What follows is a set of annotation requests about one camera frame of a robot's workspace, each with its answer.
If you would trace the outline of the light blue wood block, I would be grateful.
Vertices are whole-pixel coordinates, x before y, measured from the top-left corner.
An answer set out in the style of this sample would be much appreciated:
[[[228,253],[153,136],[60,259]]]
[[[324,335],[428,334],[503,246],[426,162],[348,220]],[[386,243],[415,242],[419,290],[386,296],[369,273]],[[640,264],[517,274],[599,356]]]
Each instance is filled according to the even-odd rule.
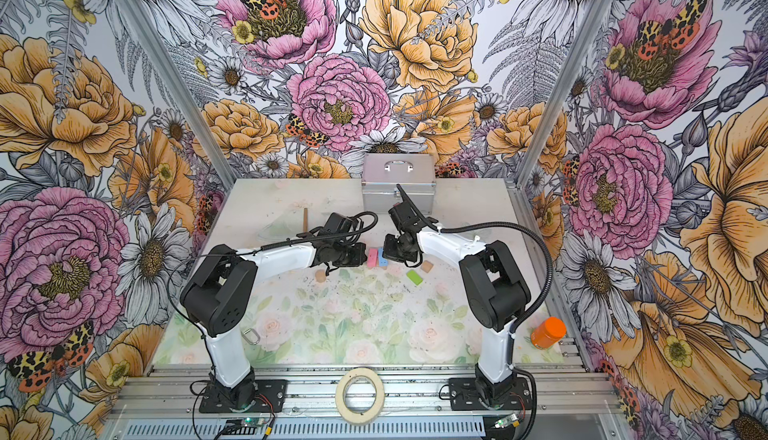
[[[380,268],[386,268],[386,267],[388,266],[388,264],[389,264],[389,262],[388,262],[388,260],[387,260],[387,259],[384,257],[384,252],[383,252],[383,249],[382,249],[382,248],[379,248],[379,249],[378,249],[378,266],[379,266]]]

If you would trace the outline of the pink wood block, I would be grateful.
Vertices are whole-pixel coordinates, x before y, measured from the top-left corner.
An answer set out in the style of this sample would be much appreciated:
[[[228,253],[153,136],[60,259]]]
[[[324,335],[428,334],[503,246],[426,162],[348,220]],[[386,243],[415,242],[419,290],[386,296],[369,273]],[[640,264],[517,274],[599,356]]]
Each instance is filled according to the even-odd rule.
[[[374,269],[378,266],[379,261],[379,249],[370,248],[367,252],[366,266],[368,269]]]

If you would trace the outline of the green wood block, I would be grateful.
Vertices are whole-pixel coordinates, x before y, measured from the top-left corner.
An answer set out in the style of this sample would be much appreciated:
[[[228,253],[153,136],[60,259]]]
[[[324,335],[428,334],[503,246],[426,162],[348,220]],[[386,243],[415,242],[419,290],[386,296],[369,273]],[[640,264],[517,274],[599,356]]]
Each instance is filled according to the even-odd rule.
[[[423,278],[415,270],[409,270],[406,277],[416,286],[423,283]]]

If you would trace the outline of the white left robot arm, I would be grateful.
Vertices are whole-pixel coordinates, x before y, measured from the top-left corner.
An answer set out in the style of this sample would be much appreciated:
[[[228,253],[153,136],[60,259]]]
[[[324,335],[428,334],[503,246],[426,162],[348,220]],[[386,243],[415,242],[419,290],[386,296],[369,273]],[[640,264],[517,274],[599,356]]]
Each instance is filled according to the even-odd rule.
[[[331,214],[325,223],[292,238],[255,249],[236,250],[225,244],[203,256],[180,294],[188,321],[202,332],[211,361],[202,392],[202,413],[277,413],[287,383],[258,380],[247,358],[242,322],[261,281],[324,266],[327,273],[359,267],[367,261],[361,236],[378,223],[378,215]]]

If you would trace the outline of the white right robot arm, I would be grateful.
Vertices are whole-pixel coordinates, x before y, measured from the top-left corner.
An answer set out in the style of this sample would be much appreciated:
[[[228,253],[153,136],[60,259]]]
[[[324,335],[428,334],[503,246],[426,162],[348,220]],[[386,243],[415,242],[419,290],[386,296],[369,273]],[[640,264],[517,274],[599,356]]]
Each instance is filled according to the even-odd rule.
[[[501,241],[484,243],[448,233],[406,203],[394,205],[388,214],[397,233],[385,237],[386,259],[413,264],[431,255],[458,268],[469,310],[484,328],[475,388],[485,405],[501,405],[516,382],[512,325],[532,299],[512,253]]]

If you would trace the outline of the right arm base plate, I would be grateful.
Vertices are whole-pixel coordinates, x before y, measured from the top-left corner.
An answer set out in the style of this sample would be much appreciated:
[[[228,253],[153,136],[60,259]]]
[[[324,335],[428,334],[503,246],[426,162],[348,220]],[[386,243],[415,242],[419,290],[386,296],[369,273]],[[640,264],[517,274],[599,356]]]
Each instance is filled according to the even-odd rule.
[[[529,381],[510,376],[499,383],[484,378],[450,378],[448,396],[453,411],[530,411],[533,408],[533,390]]]

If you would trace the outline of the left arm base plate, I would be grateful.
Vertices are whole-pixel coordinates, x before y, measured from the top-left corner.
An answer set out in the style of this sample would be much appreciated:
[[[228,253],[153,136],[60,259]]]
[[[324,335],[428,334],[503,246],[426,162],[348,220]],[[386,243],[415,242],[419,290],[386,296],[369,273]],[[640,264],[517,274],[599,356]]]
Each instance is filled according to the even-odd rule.
[[[277,379],[246,378],[232,388],[212,381],[203,393],[199,411],[205,414],[280,413],[283,411],[287,386],[287,381]]]

